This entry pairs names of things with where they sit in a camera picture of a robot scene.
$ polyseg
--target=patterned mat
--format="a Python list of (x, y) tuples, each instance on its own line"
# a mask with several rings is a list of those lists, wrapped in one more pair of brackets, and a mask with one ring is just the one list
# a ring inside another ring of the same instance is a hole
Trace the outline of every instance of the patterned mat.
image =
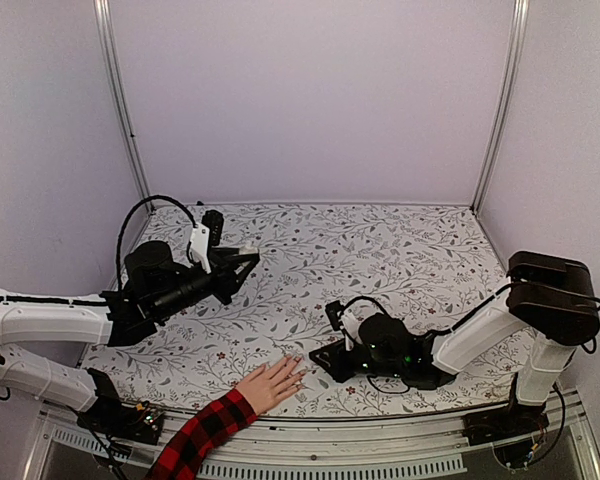
[[(209, 207), (191, 207), (200, 219)], [(336, 299), (370, 295), (414, 333), (447, 327), (484, 299), (503, 277), (473, 214), (464, 207), (387, 205), (230, 205), (223, 246), (251, 243), (261, 262), (233, 304), (214, 298), (173, 317), (127, 348), (91, 347), (83, 366), (107, 372), (127, 399), (196, 410), (263, 362), (304, 354), (339, 338), (323, 314)], [(159, 208), (143, 241), (168, 241), (186, 264), (189, 225), (178, 210)], [(373, 310), (362, 307), (366, 316)], [(274, 417), (420, 414), (506, 400), (511, 375), (532, 343), (521, 331), (476, 359), (456, 381), (435, 391), (387, 395), (366, 378), (336, 384), (310, 360), (306, 387)], [(399, 380), (376, 380), (401, 391)]]

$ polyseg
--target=vent grille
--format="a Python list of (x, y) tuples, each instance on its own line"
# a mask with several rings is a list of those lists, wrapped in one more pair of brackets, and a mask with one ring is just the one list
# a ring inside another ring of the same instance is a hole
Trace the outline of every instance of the vent grille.
[[(56, 425), (53, 440), (68, 447), (106, 457), (98, 442), (82, 430)], [(113, 453), (123, 462), (148, 468), (149, 463), (129, 461), (129, 456)], [(464, 473), (467, 469), (460, 454), (404, 463), (356, 466), (267, 466), (205, 460), (199, 478), (204, 480), (407, 480), (437, 478)]]
[(437, 478), (464, 473), (462, 456), (452, 455), (416, 462), (353, 467), (284, 467), (205, 461), (204, 480), (401, 480)]
[[(78, 432), (69, 428), (56, 426), (53, 432), (53, 439), (62, 445), (73, 447), (75, 449), (82, 450), (83, 452), (92, 453), (101, 457), (108, 457), (107, 452), (104, 451), (100, 444), (96, 442), (95, 438), (93, 438), (89, 433)], [(102, 441), (105, 445), (109, 444), (109, 441), (104, 438)], [(125, 462), (129, 458), (128, 455), (118, 452), (112, 453), (113, 457), (121, 462)]]

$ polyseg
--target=red plaid sleeve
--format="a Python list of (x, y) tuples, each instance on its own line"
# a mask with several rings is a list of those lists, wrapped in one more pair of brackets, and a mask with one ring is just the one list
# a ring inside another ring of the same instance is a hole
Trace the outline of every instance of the red plaid sleeve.
[(175, 434), (144, 480), (194, 480), (209, 451), (256, 418), (242, 394), (231, 390), (200, 410)]

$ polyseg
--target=white wall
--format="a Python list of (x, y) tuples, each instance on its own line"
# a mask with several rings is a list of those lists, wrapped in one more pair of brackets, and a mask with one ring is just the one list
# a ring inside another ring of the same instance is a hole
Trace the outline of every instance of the white wall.
[(117, 0), (151, 187), (195, 201), (469, 204), (513, 0)]
[[(137, 198), (93, 2), (0, 1), (0, 287), (100, 291)], [(38, 409), (17, 392), (0, 403), (0, 480), (21, 475)]]
[[(589, 265), (600, 296), (600, 1), (531, 3), (527, 40), (484, 210), (504, 256)], [(600, 447), (600, 336), (574, 365)]]

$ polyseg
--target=fingers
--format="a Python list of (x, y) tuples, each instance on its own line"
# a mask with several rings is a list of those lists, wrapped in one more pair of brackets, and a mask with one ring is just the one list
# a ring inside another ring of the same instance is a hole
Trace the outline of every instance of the fingers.
[(273, 388), (273, 391), (276, 394), (280, 394), (281, 392), (284, 392), (285, 390), (287, 390), (288, 388), (290, 388), (291, 386), (295, 385), (297, 382), (299, 382), (300, 380), (302, 380), (302, 377), (304, 377), (306, 375), (306, 371), (304, 372), (298, 372), (295, 375), (290, 376), (289, 378), (287, 378), (285, 381), (279, 383), (278, 385), (276, 385)]
[(292, 395), (295, 395), (296, 393), (298, 393), (303, 388), (304, 388), (304, 385), (302, 385), (302, 384), (293, 385), (293, 386), (287, 388), (286, 390), (284, 390), (283, 392), (280, 392), (280, 394), (278, 394), (278, 396), (276, 397), (276, 402), (280, 403), (283, 400), (286, 400), (287, 398), (291, 397)]
[(280, 371), (278, 373), (276, 373), (273, 377), (271, 377), (271, 381), (273, 382), (274, 385), (277, 385), (281, 382), (283, 382), (284, 380), (286, 380), (286, 378), (291, 375), (291, 373), (293, 372), (293, 370), (295, 370), (295, 368), (298, 366), (298, 364), (302, 361), (302, 357), (296, 357), (293, 359), (290, 359), (287, 364), (280, 369)]
[(291, 355), (285, 355), (284, 357), (282, 357), (278, 363), (276, 363), (273, 367), (267, 370), (267, 378), (273, 378), (274, 376), (276, 376), (278, 372), (280, 372), (280, 370), (284, 368), (289, 359), (291, 359)]
[(249, 375), (247, 375), (246, 377), (244, 377), (242, 380), (243, 381), (245, 381), (245, 380), (247, 380), (247, 381), (253, 380), (254, 378), (260, 376), (262, 374), (262, 372), (265, 371), (266, 368), (267, 368), (267, 364), (263, 363), (258, 368), (256, 368), (255, 370), (253, 370)]

